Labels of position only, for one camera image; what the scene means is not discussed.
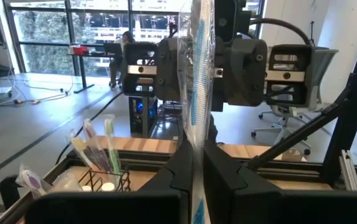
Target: blue light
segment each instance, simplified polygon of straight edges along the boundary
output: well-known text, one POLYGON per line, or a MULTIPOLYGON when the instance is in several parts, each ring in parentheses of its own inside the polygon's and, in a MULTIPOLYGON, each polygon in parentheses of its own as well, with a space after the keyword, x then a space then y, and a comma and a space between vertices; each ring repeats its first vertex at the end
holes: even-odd
POLYGON ((137 113, 142 113, 142 107, 143 107, 142 102, 137 103, 136 104, 136 112, 137 113))
MULTIPOLYGON (((136 104, 136 112, 137 113, 142 113, 142 108, 143 108, 143 103, 139 102, 136 104)), ((151 118, 153 118, 153 116, 155 115, 155 112, 153 110, 149 110, 149 116, 151 118)))

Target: wooden board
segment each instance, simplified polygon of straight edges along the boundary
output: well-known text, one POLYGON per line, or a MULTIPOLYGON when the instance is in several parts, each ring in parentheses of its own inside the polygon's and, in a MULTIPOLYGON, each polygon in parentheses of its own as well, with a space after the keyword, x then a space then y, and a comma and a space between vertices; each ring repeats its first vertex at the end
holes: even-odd
MULTIPOLYGON (((97 137, 101 146, 108 147, 105 136, 97 137)), ((115 147, 127 151, 159 152, 173 154, 177 148, 177 142, 172 140, 145 139, 145 138, 115 138, 115 147)), ((270 146, 245 146, 220 144, 219 147, 234 158, 253 158, 268 150, 270 146)), ((303 161, 306 160, 295 149, 279 155, 276 160, 303 161)))
MULTIPOLYGON (((65 172, 69 172, 76 176, 76 179, 81 179, 87 173, 88 167, 73 166, 65 172)), ((143 171, 130 171, 131 189, 136 191, 149 181, 156 173, 143 171)), ((271 183, 281 189, 290 190, 331 190, 328 184, 312 183, 312 182, 296 182, 284 180, 269 180, 271 183)))

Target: red object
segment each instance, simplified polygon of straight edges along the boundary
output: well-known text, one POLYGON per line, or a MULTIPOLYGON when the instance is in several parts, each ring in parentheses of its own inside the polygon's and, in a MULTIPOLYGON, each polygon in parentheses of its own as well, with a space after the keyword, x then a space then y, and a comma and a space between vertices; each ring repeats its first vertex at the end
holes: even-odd
POLYGON ((88 48, 84 46, 73 47, 73 54, 75 55, 84 55, 86 51, 88 51, 88 48))

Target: office chair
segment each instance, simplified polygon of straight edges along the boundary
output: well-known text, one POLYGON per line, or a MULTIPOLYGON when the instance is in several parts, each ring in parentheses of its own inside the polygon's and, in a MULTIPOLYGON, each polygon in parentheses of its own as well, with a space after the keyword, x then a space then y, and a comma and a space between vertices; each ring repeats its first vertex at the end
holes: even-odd
MULTIPOLYGON (((251 136, 255 138, 256 134, 259 132, 277 133, 278 136, 274 142, 274 144, 277 144, 282 139, 292 134, 296 130, 295 128, 288 127, 289 119, 295 119, 305 124, 306 122, 302 119, 302 115, 304 113, 319 111, 322 105, 321 95, 320 95, 320 85, 330 62, 336 53, 337 51, 334 50, 327 50, 325 48, 320 48, 320 50, 317 50, 315 54, 312 55, 313 64, 310 66, 310 68, 307 68, 307 75, 312 76, 311 82, 313 84, 313 90, 311 94, 308 96, 308 100, 310 101, 310 104, 308 105, 307 108, 296 108, 292 106, 280 106, 280 105, 271 106, 271 110, 261 112, 261 114, 259 114, 259 118, 262 119, 265 114, 274 114, 280 117, 280 119, 278 120, 277 123, 273 124, 271 128, 259 128, 253 130, 251 132, 251 136)), ((285 58, 276 58, 276 59, 283 60, 283 61, 297 60, 297 58, 294 55, 283 55, 283 57, 285 58)), ((274 66, 274 68, 280 70, 295 70, 295 67, 293 66, 295 65, 277 65, 274 66)), ((272 89, 275 91, 279 91, 283 88, 285 88, 285 86, 274 85, 272 87, 272 89)), ((278 95, 273 98, 278 100, 285 100, 285 101, 292 100, 291 95, 278 95)), ((307 156, 311 153, 311 145, 309 145, 306 142, 306 140, 307 139, 305 138, 300 142, 300 144, 305 146, 304 155, 307 156)))

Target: gray floor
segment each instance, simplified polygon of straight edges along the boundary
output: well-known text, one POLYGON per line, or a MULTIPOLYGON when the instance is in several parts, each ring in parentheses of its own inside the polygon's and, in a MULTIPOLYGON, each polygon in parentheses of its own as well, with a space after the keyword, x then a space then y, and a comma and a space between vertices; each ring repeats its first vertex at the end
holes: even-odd
MULTIPOLYGON (((69 89, 72 82, 69 76, 30 74, 27 77, 30 79, 30 85, 47 88, 69 89)), ((16 86, 22 90, 27 99, 45 98, 58 94, 56 91, 29 88, 25 86, 23 79, 25 76, 18 75, 16 86)), ((110 91, 107 78, 88 77, 87 83, 96 83, 96 85, 80 94, 71 94, 59 100, 43 101, 38 105, 26 103, 18 108, 0 106, 0 181, 7 175, 16 174, 21 163, 39 175, 44 175, 54 165, 60 150, 67 143, 71 130, 78 129, 84 118, 94 115, 119 92, 119 90, 110 91), (44 135, 45 139, 33 145, 27 152, 13 161, 8 160, 44 135)), ((0 86, 8 85, 11 85, 8 80, 0 79, 0 86)), ((73 90, 79 88, 81 88, 80 79, 75 77, 73 90)), ((20 94, 19 99, 23 99, 23 94, 20 94)), ((265 115, 263 119, 258 118, 257 115, 261 111, 268 109, 267 105, 257 108, 224 105, 224 112, 213 113, 219 130, 217 140, 227 144, 272 145, 276 138, 275 134, 258 134, 255 139, 250 136, 253 129, 268 128, 278 120, 274 115, 265 115)), ((119 96, 103 114, 116 116, 117 136, 131 136, 126 96, 119 96)), ((315 114, 308 114, 304 120, 307 121, 314 116, 315 114)), ((97 132, 103 134, 101 122, 102 115, 95 120, 95 126, 97 132)), ((298 121, 290 122, 293 128, 301 125, 302 123, 298 121)), ((332 122, 325 127, 325 130, 319 130, 308 138, 307 142, 312 146, 312 153, 307 157, 308 161, 323 160, 334 125, 335 122, 332 122)), ((176 132, 174 125, 164 127, 173 128, 172 132, 176 132)), ((160 128, 158 132, 162 136, 165 130, 160 128)), ((351 151, 357 163, 357 137, 351 151)))

